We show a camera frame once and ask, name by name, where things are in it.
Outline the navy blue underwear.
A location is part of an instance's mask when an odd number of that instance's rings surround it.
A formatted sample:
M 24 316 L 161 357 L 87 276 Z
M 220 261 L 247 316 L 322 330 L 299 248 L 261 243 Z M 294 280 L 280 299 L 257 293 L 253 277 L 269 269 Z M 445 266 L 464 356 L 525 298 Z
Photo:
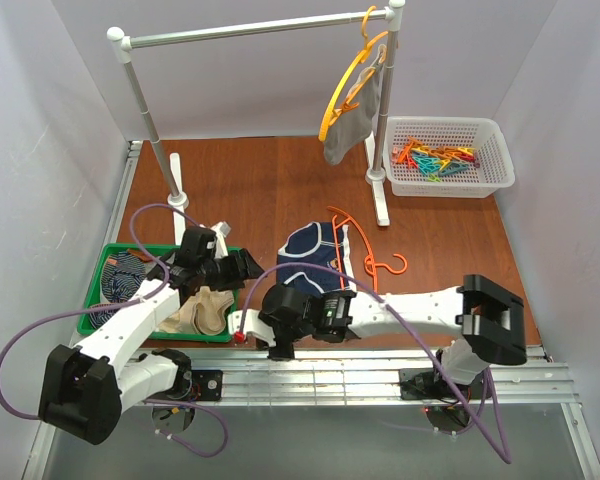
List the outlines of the navy blue underwear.
M 310 222 L 288 236 L 278 250 L 277 264 L 318 265 L 353 278 L 348 230 L 348 225 L 333 230 L 330 222 Z M 314 296 L 336 290 L 357 290 L 354 283 L 337 275 L 299 266 L 277 270 L 276 282 Z

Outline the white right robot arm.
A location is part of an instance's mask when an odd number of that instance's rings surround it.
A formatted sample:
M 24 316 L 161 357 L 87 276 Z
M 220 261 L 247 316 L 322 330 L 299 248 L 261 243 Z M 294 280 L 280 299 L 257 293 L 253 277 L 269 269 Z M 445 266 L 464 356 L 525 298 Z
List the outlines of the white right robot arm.
M 482 275 L 430 293 L 382 295 L 339 290 L 313 295 L 276 284 L 264 296 L 258 318 L 271 328 L 269 357 L 291 359 L 296 341 L 311 336 L 328 343 L 403 333 L 442 334 L 453 343 L 436 358 L 459 387 L 468 387 L 490 365 L 527 361 L 524 302 Z

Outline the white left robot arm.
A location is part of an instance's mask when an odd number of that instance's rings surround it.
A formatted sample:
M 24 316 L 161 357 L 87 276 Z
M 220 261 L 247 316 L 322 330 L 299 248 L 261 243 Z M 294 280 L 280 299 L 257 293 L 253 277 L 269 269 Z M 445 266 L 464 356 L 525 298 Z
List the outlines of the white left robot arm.
M 135 404 L 154 395 L 190 399 L 187 355 L 173 349 L 133 355 L 200 288 L 234 292 L 262 274 L 246 249 L 219 254 L 217 246 L 213 230 L 187 228 L 180 246 L 158 257 L 127 305 L 74 347 L 56 347 L 46 361 L 40 420 L 98 445 Z

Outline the beige underwear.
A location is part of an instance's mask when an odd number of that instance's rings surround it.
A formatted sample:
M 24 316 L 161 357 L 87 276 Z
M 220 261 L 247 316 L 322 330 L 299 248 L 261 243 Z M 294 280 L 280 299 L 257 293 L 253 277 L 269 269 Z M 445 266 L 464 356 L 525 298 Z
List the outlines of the beige underwear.
M 227 326 L 225 314 L 234 304 L 232 291 L 212 291 L 203 286 L 174 314 L 159 324 L 159 332 L 216 336 Z

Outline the striped blue underwear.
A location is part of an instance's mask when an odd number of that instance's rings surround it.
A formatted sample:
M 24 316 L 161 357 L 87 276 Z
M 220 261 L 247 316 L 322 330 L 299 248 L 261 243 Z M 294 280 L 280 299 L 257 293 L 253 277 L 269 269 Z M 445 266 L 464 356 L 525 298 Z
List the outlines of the striped blue underwear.
M 146 267 L 142 252 L 137 249 L 127 248 L 107 254 L 91 307 L 128 302 L 146 278 Z

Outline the grey hanging underwear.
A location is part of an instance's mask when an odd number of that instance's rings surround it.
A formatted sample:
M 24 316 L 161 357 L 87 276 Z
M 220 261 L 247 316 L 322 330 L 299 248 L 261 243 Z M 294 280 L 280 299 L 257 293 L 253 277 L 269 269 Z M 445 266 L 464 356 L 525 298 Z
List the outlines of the grey hanging underwear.
M 329 165 L 338 165 L 345 154 L 365 140 L 373 128 L 379 111 L 380 83 L 385 66 L 387 46 L 381 44 L 373 62 L 360 71 L 336 115 L 328 124 L 323 153 Z

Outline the green plastic tray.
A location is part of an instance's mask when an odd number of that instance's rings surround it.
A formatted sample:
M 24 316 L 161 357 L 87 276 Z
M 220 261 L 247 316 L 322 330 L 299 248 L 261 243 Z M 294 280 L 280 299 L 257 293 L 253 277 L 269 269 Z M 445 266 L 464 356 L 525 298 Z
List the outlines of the green plastic tray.
M 145 274 L 155 265 L 151 260 L 141 259 L 142 252 L 131 243 L 109 243 L 103 247 L 96 271 L 88 289 L 84 307 L 91 308 L 112 302 L 129 300 L 137 291 Z M 187 304 L 172 317 L 163 321 L 149 336 L 151 340 L 202 342 L 226 344 L 231 340 L 226 318 L 236 310 L 238 291 L 234 291 L 233 303 L 227 307 L 217 327 L 198 328 L 194 320 L 192 303 Z

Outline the white clothes rack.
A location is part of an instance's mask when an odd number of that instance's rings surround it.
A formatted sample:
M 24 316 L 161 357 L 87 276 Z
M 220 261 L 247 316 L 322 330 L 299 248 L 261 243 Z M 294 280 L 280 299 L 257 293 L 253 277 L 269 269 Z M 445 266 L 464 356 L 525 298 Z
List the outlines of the white clothes rack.
M 212 27 L 206 29 L 171 32 L 155 35 L 131 37 L 119 27 L 111 27 L 106 36 L 115 53 L 117 61 L 122 65 L 128 83 L 131 87 L 140 115 L 149 135 L 149 141 L 155 158 L 169 190 L 167 204 L 175 209 L 174 228 L 176 234 L 184 231 L 182 217 L 188 206 L 188 197 L 182 187 L 180 156 L 168 156 L 162 140 L 149 111 L 141 85 L 132 64 L 131 52 L 136 49 L 193 43 L 223 38 L 251 36 L 265 33 L 278 33 L 327 26 L 338 26 L 359 23 L 363 37 L 363 48 L 351 62 L 339 81 L 323 115 L 319 129 L 319 138 L 326 137 L 327 128 L 331 125 L 335 114 L 339 111 L 336 101 L 339 99 L 345 84 L 363 61 L 371 54 L 372 47 L 382 39 L 387 40 L 385 67 L 380 89 L 379 114 L 374 132 L 364 139 L 368 168 L 365 174 L 366 182 L 370 185 L 375 209 L 376 222 L 380 227 L 390 225 L 388 204 L 384 191 L 386 171 L 383 166 L 385 154 L 385 139 L 388 124 L 389 102 L 392 89 L 393 70 L 398 49 L 398 36 L 401 30 L 405 3 L 390 1 L 382 9 L 370 7 L 365 12 L 347 12 L 319 16 L 272 20 L 231 26 Z

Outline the white plastic basket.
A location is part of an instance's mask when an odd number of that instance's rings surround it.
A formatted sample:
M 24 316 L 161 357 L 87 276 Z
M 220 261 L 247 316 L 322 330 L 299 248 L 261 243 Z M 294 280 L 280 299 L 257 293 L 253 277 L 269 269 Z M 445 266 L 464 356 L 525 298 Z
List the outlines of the white plastic basket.
M 451 162 L 469 169 L 440 177 Z M 388 119 L 384 168 L 399 197 L 486 198 L 515 182 L 498 124 L 486 118 L 395 116 Z M 429 182 L 437 175 L 441 182 Z

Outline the teal clothespin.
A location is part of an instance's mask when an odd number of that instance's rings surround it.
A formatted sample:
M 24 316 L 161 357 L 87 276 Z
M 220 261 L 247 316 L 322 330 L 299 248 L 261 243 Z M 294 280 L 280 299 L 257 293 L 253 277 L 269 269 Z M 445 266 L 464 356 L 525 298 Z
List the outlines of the teal clothespin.
M 463 162 L 451 162 L 447 164 L 444 168 L 441 168 L 437 174 L 440 177 L 449 176 L 456 173 L 464 172 L 469 169 L 469 164 Z

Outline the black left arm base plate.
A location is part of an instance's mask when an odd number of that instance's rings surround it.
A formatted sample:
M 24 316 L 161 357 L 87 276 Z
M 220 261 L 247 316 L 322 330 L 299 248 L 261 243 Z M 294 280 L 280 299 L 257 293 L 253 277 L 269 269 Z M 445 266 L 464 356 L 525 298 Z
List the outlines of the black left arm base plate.
M 223 377 L 221 370 L 192 370 L 184 375 L 183 399 L 196 402 L 220 401 Z

